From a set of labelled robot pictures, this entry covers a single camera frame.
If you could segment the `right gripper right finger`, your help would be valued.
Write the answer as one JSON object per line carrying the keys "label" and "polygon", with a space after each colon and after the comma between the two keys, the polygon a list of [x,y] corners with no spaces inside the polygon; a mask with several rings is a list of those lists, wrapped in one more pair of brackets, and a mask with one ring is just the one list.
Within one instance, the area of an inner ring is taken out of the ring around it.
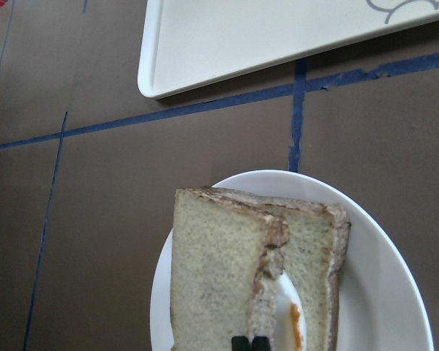
{"label": "right gripper right finger", "polygon": [[252,351],[271,351],[270,340],[266,336],[256,336],[251,343]]}

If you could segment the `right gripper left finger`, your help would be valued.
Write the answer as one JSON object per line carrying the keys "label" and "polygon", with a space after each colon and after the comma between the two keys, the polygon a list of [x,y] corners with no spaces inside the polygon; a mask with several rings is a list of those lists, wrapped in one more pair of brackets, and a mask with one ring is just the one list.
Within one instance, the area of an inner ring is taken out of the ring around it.
{"label": "right gripper left finger", "polygon": [[246,336],[233,336],[231,338],[232,351],[250,351],[250,342]]}

